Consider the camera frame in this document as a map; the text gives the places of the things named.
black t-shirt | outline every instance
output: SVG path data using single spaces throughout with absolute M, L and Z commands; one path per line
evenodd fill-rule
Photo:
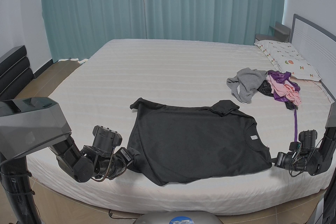
M 230 100 L 178 107 L 139 98 L 128 141 L 141 153 L 129 166 L 159 186 L 256 173 L 272 166 L 253 117 Z

gray headboard frame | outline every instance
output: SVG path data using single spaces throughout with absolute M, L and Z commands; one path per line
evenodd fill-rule
M 336 36 L 335 35 L 333 35 L 329 31 L 327 31 L 326 29 L 323 29 L 321 26 L 318 26 L 317 24 L 311 22 L 310 20 L 307 20 L 304 17 L 299 16 L 298 14 L 294 14 L 293 23 L 292 23 L 292 30 L 291 30 L 291 34 L 290 34 L 290 37 L 289 37 L 289 42 L 290 43 L 292 43 L 296 19 L 298 19 L 300 21 L 303 21 L 304 23 L 306 23 L 306 24 L 310 25 L 311 27 L 317 29 L 318 31 L 325 34 L 327 37 L 331 38 L 332 40 L 334 40 L 336 42 Z M 330 90 L 324 85 L 324 83 L 322 81 L 320 81 L 320 82 L 321 82 L 322 86 L 326 89 L 326 91 L 329 93 L 329 95 L 334 99 L 334 101 L 336 101 L 336 98 L 333 96 L 333 94 L 330 92 Z

blue sticker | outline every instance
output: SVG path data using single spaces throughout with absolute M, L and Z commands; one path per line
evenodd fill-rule
M 194 224 L 194 222 L 188 217 L 176 217 L 173 218 L 169 224 Z

black leather headboard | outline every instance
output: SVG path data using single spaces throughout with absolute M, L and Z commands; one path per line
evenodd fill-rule
M 24 45 L 12 48 L 0 58 L 0 101 L 14 99 L 33 79 Z

clothing label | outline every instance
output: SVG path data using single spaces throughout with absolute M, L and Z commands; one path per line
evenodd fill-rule
M 278 164 L 277 164 L 277 166 L 280 166 L 283 156 L 284 156 L 284 154 L 281 153 L 281 154 L 280 154 L 280 158 L 279 158 L 279 160 L 278 160 Z
M 128 161 L 131 160 L 130 156 L 128 156 L 128 154 L 125 152 L 124 149 L 121 149 L 120 152 L 125 156 L 125 158 L 126 158 Z
M 193 220 L 188 217 L 176 217 L 173 218 L 169 224 L 194 224 Z

